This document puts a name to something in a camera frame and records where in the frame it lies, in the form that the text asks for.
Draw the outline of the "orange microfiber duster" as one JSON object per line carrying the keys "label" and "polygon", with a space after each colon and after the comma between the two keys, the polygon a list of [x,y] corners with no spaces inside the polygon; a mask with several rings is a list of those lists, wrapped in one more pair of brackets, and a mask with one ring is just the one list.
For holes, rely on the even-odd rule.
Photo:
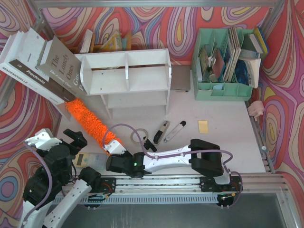
{"label": "orange microfiber duster", "polygon": [[96,140],[100,147],[109,144],[111,140],[122,142],[113,132],[109,131],[106,134],[108,130],[107,126],[80,99],[76,98],[71,102],[65,102],[65,106],[69,113]]}

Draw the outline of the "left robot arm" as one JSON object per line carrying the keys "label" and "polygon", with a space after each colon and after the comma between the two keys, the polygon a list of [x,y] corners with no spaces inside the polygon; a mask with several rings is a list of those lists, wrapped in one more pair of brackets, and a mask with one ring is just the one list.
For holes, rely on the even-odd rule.
{"label": "left robot arm", "polygon": [[41,129],[24,141],[42,165],[25,185],[19,224],[21,228],[59,228],[86,194],[100,190],[101,174],[86,167],[81,170],[72,189],[58,206],[48,212],[62,187],[71,182],[72,160],[87,146],[87,140],[81,132],[66,129],[64,134],[73,141],[66,143],[54,137],[48,128]]}

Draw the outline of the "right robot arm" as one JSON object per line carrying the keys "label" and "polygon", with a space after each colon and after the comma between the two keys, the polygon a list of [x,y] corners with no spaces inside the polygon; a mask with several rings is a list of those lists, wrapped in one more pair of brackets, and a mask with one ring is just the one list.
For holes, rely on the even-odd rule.
{"label": "right robot arm", "polygon": [[218,145],[200,139],[192,139],[189,145],[165,152],[131,154],[117,140],[106,144],[104,149],[109,154],[105,169],[131,178],[142,178],[164,169],[190,167],[205,177],[213,178],[218,185],[230,183],[226,164],[233,155],[221,150]]}

